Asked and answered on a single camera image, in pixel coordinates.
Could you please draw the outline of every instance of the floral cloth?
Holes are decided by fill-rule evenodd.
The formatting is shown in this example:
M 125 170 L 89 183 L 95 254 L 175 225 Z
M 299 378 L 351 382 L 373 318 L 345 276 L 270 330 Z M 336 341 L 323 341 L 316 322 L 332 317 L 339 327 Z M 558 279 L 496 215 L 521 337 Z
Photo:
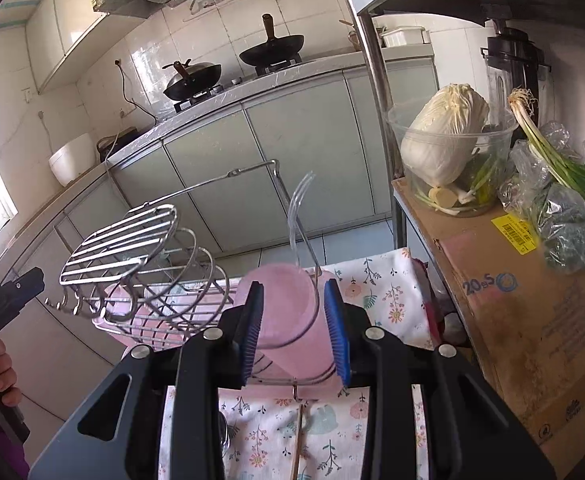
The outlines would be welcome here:
M 412 346 L 433 349 L 430 288 L 423 266 L 408 249 L 325 266 L 339 278 L 348 303 L 364 307 L 370 321 Z M 173 392 L 164 410 L 159 479 L 167 479 Z M 303 452 L 297 480 L 359 479 L 368 422 L 368 388 L 342 389 L 333 399 L 306 400 Z M 428 478 L 428 457 L 421 391 L 413 386 L 417 478 Z M 292 399 L 250 399 L 224 391 L 220 411 L 226 416 L 230 448 L 224 456 L 228 480 L 288 478 L 295 446 L 297 410 Z

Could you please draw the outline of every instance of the barcode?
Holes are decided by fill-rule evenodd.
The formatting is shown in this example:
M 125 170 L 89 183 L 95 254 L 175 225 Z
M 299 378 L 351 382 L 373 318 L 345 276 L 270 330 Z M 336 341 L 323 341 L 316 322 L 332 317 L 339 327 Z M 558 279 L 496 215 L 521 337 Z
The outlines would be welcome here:
M 525 245 L 526 242 L 523 238 L 521 238 L 521 236 L 519 236 L 519 233 L 517 231 L 514 230 L 514 227 L 512 227 L 512 225 L 510 224 L 503 224 L 503 230 L 506 232 L 506 234 L 508 234 L 509 237 L 511 237 L 517 244 L 519 245 Z

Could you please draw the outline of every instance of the white bowl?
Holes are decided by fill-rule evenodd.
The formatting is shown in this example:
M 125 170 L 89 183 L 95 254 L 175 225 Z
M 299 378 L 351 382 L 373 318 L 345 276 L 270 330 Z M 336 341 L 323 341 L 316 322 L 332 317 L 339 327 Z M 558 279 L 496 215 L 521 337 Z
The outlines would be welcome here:
M 58 149 L 49 159 L 50 169 L 63 187 L 96 164 L 95 145 L 83 134 Z

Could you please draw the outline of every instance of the green onion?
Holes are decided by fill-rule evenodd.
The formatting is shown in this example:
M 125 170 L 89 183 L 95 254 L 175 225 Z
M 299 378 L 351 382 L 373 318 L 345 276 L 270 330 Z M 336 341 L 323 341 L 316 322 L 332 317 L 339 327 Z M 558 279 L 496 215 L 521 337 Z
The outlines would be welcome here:
M 574 189 L 585 200 L 585 166 L 562 156 L 541 135 L 535 123 L 530 119 L 533 99 L 534 97 L 529 90 L 521 88 L 514 89 L 508 97 L 512 112 L 530 141 L 530 150 L 546 161 L 550 173 L 559 181 L 559 184 Z

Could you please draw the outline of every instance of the wok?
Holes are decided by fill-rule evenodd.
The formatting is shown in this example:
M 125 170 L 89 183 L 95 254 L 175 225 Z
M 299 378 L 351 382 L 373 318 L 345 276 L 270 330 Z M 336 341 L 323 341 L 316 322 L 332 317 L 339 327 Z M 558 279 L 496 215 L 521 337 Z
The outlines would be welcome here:
M 244 63 L 252 66 L 275 65 L 291 59 L 301 50 L 304 40 L 301 34 L 277 38 L 274 35 L 272 16 L 270 14 L 264 14 L 262 18 L 264 19 L 264 27 L 266 28 L 268 40 L 265 43 L 244 50 L 239 54 L 240 59 Z
M 221 77 L 221 65 L 212 63 L 197 63 L 188 66 L 191 59 L 186 63 L 175 61 L 165 68 L 174 67 L 177 73 L 170 79 L 164 94 L 172 101 L 186 101 L 201 92 L 212 88 Z

